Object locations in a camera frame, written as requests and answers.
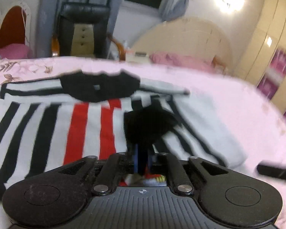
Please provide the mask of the striped white red black shirt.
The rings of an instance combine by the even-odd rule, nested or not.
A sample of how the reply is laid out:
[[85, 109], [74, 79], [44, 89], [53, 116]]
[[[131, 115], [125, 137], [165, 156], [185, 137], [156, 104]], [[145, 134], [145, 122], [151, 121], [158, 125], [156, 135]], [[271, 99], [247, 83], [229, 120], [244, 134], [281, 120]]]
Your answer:
[[207, 96], [122, 71], [0, 85], [0, 199], [14, 183], [165, 130], [153, 148], [234, 169], [246, 155]]

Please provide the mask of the pink floral bed sheet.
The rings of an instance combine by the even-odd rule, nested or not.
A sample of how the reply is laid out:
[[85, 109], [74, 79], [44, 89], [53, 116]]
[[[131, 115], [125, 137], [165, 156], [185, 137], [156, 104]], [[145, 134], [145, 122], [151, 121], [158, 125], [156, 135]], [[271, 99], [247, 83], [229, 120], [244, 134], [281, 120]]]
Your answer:
[[[243, 164], [230, 169], [156, 152], [162, 130], [140, 143], [131, 139], [107, 159], [88, 155], [9, 186], [0, 228], [286, 228], [286, 181], [256, 170], [259, 163], [286, 168], [286, 119], [252, 85], [186, 68], [79, 57], [0, 60], [0, 85], [122, 71], [210, 98], [243, 149]], [[148, 155], [157, 156], [150, 172]]]

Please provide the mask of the cream bedside table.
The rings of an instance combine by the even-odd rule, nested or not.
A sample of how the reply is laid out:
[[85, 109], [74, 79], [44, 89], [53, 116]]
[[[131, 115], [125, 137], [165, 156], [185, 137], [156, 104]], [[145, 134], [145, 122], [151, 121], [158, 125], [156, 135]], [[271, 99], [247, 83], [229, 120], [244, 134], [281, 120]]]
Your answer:
[[125, 61], [135, 64], [150, 64], [149, 55], [145, 52], [126, 52]]

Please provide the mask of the crumpled pink blanket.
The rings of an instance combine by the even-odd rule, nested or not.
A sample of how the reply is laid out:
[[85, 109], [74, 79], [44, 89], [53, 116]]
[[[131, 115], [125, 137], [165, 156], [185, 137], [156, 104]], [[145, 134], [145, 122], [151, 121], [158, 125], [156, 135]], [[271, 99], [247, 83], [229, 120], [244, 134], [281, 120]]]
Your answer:
[[151, 54], [149, 58], [153, 64], [194, 69], [206, 73], [225, 73], [227, 69], [226, 64], [217, 56], [208, 61], [177, 53], [156, 52]]

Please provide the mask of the cream wardrobe with purple posters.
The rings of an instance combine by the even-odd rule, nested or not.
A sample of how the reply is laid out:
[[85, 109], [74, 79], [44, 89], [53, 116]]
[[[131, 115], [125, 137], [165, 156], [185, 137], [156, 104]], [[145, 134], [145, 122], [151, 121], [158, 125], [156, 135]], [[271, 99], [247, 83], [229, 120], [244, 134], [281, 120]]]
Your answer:
[[286, 118], [286, 0], [264, 0], [234, 76], [255, 85]]

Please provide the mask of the cream round headboard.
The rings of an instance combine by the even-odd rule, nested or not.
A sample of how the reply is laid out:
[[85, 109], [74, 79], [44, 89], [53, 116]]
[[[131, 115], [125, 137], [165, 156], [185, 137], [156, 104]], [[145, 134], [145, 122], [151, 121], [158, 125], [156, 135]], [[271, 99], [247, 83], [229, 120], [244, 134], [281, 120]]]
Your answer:
[[148, 56], [167, 53], [185, 57], [181, 63], [204, 63], [218, 73], [228, 74], [232, 64], [230, 42], [224, 32], [213, 22], [197, 17], [182, 17], [163, 22], [142, 34], [131, 50]]

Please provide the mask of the magenta pillow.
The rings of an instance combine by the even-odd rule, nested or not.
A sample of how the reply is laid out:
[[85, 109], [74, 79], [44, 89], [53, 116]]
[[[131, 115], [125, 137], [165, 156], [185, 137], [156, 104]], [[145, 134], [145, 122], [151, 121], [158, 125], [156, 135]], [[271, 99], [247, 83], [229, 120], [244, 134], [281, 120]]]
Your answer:
[[10, 44], [0, 48], [0, 60], [21, 60], [31, 58], [31, 49], [25, 44]]

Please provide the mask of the red heart-shaped headboard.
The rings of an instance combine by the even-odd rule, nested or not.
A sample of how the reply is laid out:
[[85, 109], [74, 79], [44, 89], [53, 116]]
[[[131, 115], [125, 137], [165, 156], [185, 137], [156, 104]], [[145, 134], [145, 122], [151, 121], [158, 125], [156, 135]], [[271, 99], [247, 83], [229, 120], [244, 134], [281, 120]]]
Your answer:
[[31, 10], [24, 1], [15, 1], [0, 10], [0, 49], [11, 44], [30, 46]]

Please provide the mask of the grey-blue left curtain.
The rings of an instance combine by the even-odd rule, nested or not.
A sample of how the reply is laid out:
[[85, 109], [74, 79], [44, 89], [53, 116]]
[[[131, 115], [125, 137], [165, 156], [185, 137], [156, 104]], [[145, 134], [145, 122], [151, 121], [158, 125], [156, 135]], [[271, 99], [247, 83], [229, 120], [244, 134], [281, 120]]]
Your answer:
[[35, 53], [37, 58], [51, 56], [51, 38], [58, 35], [61, 15], [71, 12], [72, 16], [83, 19], [91, 17], [102, 7], [109, 9], [107, 31], [113, 33], [118, 12], [123, 0], [40, 0], [35, 34]]

